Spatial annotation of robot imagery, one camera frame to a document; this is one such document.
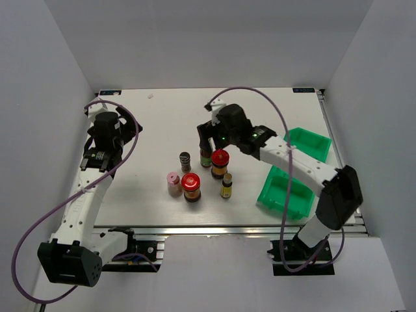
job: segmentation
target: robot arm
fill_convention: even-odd
[[[220,99],[213,104],[215,102],[221,106],[205,106],[213,112],[212,120],[197,127],[201,149],[212,152],[210,139],[216,149],[232,144],[259,161],[288,171],[289,154],[284,139],[268,127],[253,126],[239,105],[225,105]],[[319,197],[315,216],[293,239],[298,249],[310,254],[332,230],[345,224],[361,205],[363,197],[356,171],[349,166],[334,168],[298,149],[292,150],[292,163],[293,177]]]
[[[80,190],[83,194],[67,204],[57,232],[38,249],[38,258],[52,283],[92,287],[98,282],[102,266],[129,247],[129,230],[109,230],[92,239],[99,207],[114,174],[85,190],[122,161],[124,144],[136,135],[135,121],[123,109],[116,110],[109,112],[104,105],[93,105],[86,111],[94,125],[88,130],[90,137],[71,190],[72,194]]]

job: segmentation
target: green plastic bin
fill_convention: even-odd
[[[316,160],[325,163],[331,146],[330,138],[302,128],[291,129],[289,134],[292,145]],[[283,212],[288,180],[289,176],[286,172],[273,166],[267,175],[265,185],[257,199],[257,204]],[[299,220],[309,216],[314,198],[315,195],[309,188],[300,181],[293,179],[287,217]]]

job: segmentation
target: white tabletop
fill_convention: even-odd
[[[144,130],[136,150],[117,171],[107,191],[96,220],[97,226],[264,226],[280,225],[280,214],[256,206],[270,165],[227,147],[228,170],[233,174],[233,194],[220,197],[219,181],[210,170],[200,166],[199,136],[196,126],[207,122],[211,113],[204,105],[221,89],[122,90],[119,96],[101,96],[128,108]],[[260,88],[281,109],[289,129],[302,127],[329,137],[315,93],[294,94],[291,88]],[[279,116],[258,94],[246,90],[223,96],[226,103],[237,103],[253,125],[265,125],[283,134]],[[126,145],[124,155],[130,148]],[[176,171],[183,175],[179,154],[191,155],[192,171],[201,178],[201,200],[189,204],[183,196],[168,194],[166,175]],[[333,148],[328,164],[338,166]],[[315,198],[310,217],[316,209]],[[304,224],[306,219],[288,224]],[[354,218],[347,222],[354,223]]]

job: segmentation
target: red lid jar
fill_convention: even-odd
[[[188,202],[197,202],[201,198],[201,180],[197,174],[185,174],[182,177],[181,184],[184,190],[183,195]]]
[[[211,174],[213,175],[214,179],[221,180],[227,173],[229,153],[223,149],[218,149],[211,155],[211,160],[213,162]]]

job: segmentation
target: white wall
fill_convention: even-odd
[[[358,170],[408,311],[416,311],[416,2],[377,0],[326,91],[346,163]]]
[[[2,311],[25,311],[10,275],[12,252],[68,194],[87,125],[82,106],[94,95],[42,0],[1,2],[0,47],[0,302]],[[23,245],[18,276],[28,291],[38,245],[56,224],[45,222]]]
[[[372,0],[46,0],[94,90],[328,85]]]

